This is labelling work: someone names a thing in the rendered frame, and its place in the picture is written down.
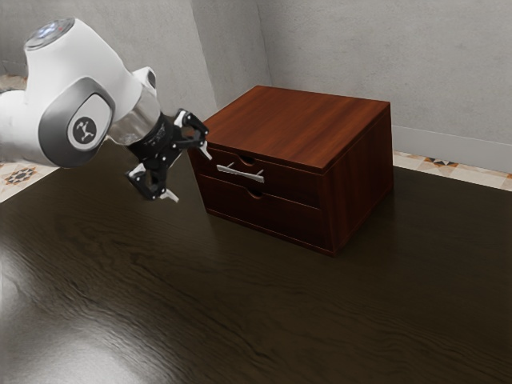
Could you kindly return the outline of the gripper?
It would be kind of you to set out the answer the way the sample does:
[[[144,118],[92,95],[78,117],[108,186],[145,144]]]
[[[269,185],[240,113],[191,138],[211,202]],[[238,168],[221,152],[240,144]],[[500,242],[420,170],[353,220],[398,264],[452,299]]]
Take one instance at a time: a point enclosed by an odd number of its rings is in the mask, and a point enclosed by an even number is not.
[[[160,113],[151,131],[140,141],[129,145],[129,151],[137,158],[138,165],[126,172],[126,177],[146,199],[179,197],[166,187],[167,171],[180,156],[181,150],[195,148],[209,161],[206,125],[192,112],[179,109],[174,118]]]

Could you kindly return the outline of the red-brown wooden drawer cabinet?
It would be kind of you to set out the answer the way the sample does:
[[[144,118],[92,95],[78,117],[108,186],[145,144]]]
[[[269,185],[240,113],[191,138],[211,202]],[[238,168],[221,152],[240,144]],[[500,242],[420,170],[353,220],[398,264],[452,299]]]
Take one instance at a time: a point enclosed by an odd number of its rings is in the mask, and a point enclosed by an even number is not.
[[[387,101],[256,86],[189,158],[207,213],[333,255],[394,186]]]

